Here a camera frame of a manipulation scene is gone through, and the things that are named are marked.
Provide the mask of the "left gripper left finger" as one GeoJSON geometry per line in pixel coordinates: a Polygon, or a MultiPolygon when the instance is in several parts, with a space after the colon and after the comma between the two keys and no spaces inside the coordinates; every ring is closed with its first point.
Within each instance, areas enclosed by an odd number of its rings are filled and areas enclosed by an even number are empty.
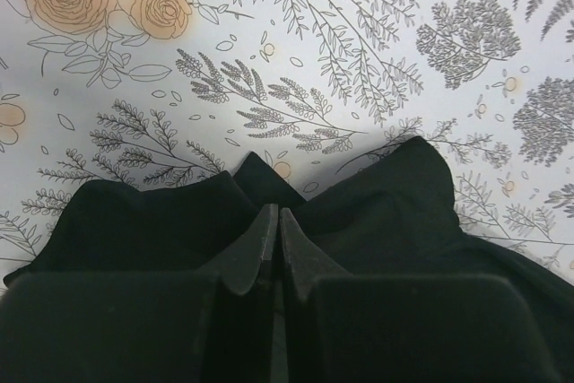
{"type": "Polygon", "coordinates": [[[276,205],[194,271],[28,274],[1,300],[4,382],[267,382],[276,205]]]}

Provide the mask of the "black t-shirt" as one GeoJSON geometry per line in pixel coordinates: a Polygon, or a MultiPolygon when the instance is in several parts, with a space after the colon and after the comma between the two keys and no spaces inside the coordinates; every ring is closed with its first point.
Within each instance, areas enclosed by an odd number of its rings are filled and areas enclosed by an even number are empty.
{"type": "Polygon", "coordinates": [[[9,273],[194,269],[223,251],[267,204],[287,208],[308,238],[356,274],[496,274],[528,301],[560,374],[573,379],[573,288],[535,261],[465,233],[451,173],[421,137],[303,198],[257,154],[235,173],[139,191],[94,179],[73,194],[46,246],[9,273]]]}

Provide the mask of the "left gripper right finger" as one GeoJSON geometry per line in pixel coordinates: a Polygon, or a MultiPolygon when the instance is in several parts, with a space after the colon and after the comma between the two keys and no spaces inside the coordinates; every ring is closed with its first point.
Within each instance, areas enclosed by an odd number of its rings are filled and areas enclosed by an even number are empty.
{"type": "Polygon", "coordinates": [[[292,382],[566,382],[570,334],[507,276],[357,275],[281,212],[292,382]]]}

